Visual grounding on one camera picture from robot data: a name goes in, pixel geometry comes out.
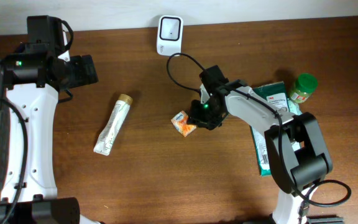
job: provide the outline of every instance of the white wall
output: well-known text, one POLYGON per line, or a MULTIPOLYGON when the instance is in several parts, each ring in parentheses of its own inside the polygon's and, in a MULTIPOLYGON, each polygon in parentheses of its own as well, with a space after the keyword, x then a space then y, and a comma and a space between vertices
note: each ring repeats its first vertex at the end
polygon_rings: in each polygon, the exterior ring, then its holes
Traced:
POLYGON ((27 33, 26 17, 56 16, 73 30, 155 27, 163 14, 185 25, 358 15, 358 0, 0 0, 0 35, 27 33))

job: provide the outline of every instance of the brown tabletop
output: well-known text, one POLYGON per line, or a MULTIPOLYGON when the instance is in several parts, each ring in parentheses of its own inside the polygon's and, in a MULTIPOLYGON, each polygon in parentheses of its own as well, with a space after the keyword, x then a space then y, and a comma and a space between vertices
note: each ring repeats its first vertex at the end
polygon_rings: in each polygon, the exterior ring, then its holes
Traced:
MULTIPOLYGON (((75 32, 70 53, 92 55, 99 83, 73 89, 74 99, 57 106, 58 197, 76 197, 82 214, 106 223, 215 223, 271 214, 278 187, 259 175, 245 122, 230 116, 222 127, 186 138, 173 128, 171 118, 197 94, 168 78, 156 36, 157 28, 75 32), (96 154, 120 93, 134 103, 111 154, 96 154)), ((26 36, 0 37, 0 56, 20 41, 26 36)), ((324 134, 334 162, 327 178, 346 182, 353 195, 338 207, 312 206, 310 214, 358 223, 358 17, 185 26, 182 52, 251 86, 283 80, 288 87, 300 73, 315 75, 319 86, 301 110, 316 116, 324 134)), ((171 68, 180 83, 201 85, 190 60, 175 58, 171 68)), ((313 199, 332 202, 345 193, 327 185, 313 199)))

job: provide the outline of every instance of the white tube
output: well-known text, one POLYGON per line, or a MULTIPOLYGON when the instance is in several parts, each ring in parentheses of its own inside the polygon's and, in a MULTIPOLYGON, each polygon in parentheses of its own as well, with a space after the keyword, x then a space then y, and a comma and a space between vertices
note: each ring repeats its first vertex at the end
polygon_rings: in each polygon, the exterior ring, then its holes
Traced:
POLYGON ((119 129, 128 114, 129 108, 133 99, 125 94, 121 94, 111 112, 109 122, 106 127, 100 133, 98 142, 93 148, 93 151, 105 156, 110 154, 114 140, 117 137, 119 129))

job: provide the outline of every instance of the orange wrapper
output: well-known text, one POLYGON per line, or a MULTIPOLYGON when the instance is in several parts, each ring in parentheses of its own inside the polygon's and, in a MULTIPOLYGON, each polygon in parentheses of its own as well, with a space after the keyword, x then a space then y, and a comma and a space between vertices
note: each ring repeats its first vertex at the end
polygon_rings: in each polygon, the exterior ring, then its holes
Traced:
POLYGON ((184 137, 186 137, 188 134, 190 134, 192 131, 194 131, 197 126, 193 124, 187 124, 187 119, 189 116, 184 112, 181 111, 177 115, 175 115, 171 121, 174 127, 182 134, 184 137))

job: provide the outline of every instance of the green lid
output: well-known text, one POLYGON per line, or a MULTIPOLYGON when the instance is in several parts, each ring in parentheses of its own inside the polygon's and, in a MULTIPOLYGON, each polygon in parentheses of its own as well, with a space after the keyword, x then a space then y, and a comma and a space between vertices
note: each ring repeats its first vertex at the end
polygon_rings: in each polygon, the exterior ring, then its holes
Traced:
POLYGON ((295 87, 303 93, 312 93, 317 86, 317 79, 309 73, 302 73, 295 82, 295 87))

